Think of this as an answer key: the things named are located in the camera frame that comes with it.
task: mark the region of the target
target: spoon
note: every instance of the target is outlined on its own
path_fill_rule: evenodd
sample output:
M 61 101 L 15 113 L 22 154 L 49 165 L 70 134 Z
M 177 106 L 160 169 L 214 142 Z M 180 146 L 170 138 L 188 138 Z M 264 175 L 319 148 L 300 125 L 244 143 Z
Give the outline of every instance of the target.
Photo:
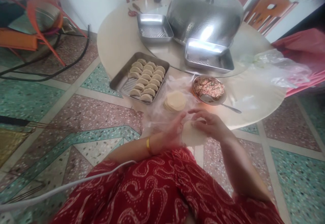
M 238 113 L 238 114 L 241 114 L 241 111 L 240 111 L 240 110 L 238 110 L 238 109 L 236 109 L 236 108 L 233 108 L 233 107 L 231 107 L 231 106 L 227 106 L 227 105 L 225 105 L 225 104 L 223 104 L 223 103 L 220 103 L 219 101 L 214 100 L 210 95 L 203 94 L 203 95 L 201 95 L 200 99 L 201 99 L 202 101 L 204 101 L 204 102 L 214 103 L 213 106 L 223 105 L 224 107 L 227 107 L 227 108 L 229 108 L 230 110 L 232 110 L 232 111 L 234 111 L 234 112 L 236 112 L 236 113 Z

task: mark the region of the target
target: plastic bag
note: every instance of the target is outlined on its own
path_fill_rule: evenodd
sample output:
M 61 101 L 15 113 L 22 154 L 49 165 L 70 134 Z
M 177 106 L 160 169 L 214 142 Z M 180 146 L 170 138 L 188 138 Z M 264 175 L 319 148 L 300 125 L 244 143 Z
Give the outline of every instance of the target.
M 297 84 L 309 82 L 312 73 L 308 66 L 284 58 L 277 49 L 254 56 L 250 69 L 256 71 L 261 81 L 286 88 L 297 88 Z
M 151 128 L 152 131 L 163 131 L 180 113 L 170 112 L 164 106 L 166 96 L 170 92 L 178 90 L 184 94 L 187 102 L 182 111 L 188 111 L 189 109 L 195 108 L 199 101 L 191 93 L 193 79 L 194 76 L 182 77 L 180 79 L 169 76 L 166 82 L 161 86 L 155 101 L 147 106 L 147 116 L 143 119 L 144 128 Z M 193 115 L 187 114 L 184 121 L 190 120 L 192 116 Z

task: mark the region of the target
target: white cable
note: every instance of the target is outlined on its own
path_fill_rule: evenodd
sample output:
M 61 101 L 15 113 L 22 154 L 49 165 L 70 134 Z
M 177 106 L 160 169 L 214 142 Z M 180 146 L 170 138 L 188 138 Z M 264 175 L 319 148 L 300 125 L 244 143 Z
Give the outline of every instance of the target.
M 115 172 L 120 167 L 122 167 L 122 166 L 124 166 L 124 165 L 126 165 L 128 163 L 136 163 L 136 162 L 135 161 L 124 162 L 123 164 L 119 165 L 118 167 L 116 167 L 114 170 L 112 170 L 110 172 L 98 174 L 98 175 L 95 175 L 95 176 L 92 176 L 92 177 L 88 177 L 88 178 L 77 180 L 75 182 L 68 183 L 66 185 L 55 188 L 55 189 L 51 190 L 50 192 L 47 192 L 47 193 L 45 193 L 43 195 L 40 195 L 40 196 L 32 198 L 32 199 L 22 200 L 22 201 L 12 203 L 12 204 L 2 204 L 2 205 L 0 205 L 0 213 L 13 211 L 13 210 L 17 210 L 17 209 L 21 209 L 21 208 L 25 208 L 25 207 L 35 205 L 35 204 L 37 204 L 37 203 L 39 203 L 39 202 L 53 196 L 53 195 L 55 195 L 55 194 L 57 194 L 59 192 L 62 192 L 64 190 L 67 190 L 67 189 L 69 189 L 69 188 L 71 188 L 71 187 L 73 187 L 75 185 L 78 185 L 78 184 L 83 183 L 83 182 L 87 182 L 89 180 L 92 180 L 92 179 L 95 179 L 95 178 L 98 178 L 98 177 L 109 175 L 109 174 Z

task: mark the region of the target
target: metal tray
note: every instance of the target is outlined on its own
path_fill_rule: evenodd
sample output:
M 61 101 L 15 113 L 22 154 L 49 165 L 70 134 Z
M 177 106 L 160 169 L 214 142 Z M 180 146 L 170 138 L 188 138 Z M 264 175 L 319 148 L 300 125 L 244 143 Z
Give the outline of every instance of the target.
M 193 38 L 187 40 L 185 64 L 190 67 L 213 70 L 223 74 L 235 69 L 227 47 Z
M 160 91 L 162 84 L 165 81 L 165 78 L 167 76 L 170 65 L 168 62 L 166 62 L 164 60 L 158 59 L 156 57 L 152 57 L 152 56 L 144 54 L 142 52 L 137 52 L 130 58 L 130 60 L 124 65 L 124 67 L 118 72 L 118 74 L 110 82 L 109 87 L 112 90 L 115 90 L 116 92 L 119 92 L 127 97 L 138 100 L 144 104 L 150 104 L 152 102 L 142 101 L 142 100 L 140 100 L 139 96 L 134 96 L 134 95 L 130 96 L 130 94 L 129 94 L 130 90 L 133 89 L 133 87 L 136 85 L 137 79 L 136 78 L 129 79 L 128 73 L 129 73 L 129 70 L 131 69 L 131 65 L 140 58 L 146 60 L 147 62 L 149 62 L 149 61 L 154 62 L 157 66 L 162 66 L 166 71 L 165 77 L 163 78 L 162 83 L 161 83 L 160 87 L 158 88 L 158 91 L 156 92 L 156 96 L 152 100 L 152 102 L 154 102 L 155 98 L 157 97 L 157 94 Z
M 144 43 L 170 42 L 174 33 L 165 15 L 138 14 L 140 39 Z

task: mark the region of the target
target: gold bangle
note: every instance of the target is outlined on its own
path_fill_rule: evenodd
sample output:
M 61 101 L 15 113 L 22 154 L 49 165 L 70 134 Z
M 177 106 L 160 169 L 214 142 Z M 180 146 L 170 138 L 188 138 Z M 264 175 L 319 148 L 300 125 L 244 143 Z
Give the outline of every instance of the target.
M 151 149 L 150 149 L 150 145 L 149 145 L 149 139 L 150 139 L 150 137 L 147 138 L 147 150 L 148 150 L 149 154 L 150 154 L 151 156 L 153 156 L 153 154 L 152 154 L 152 152 L 151 152 Z

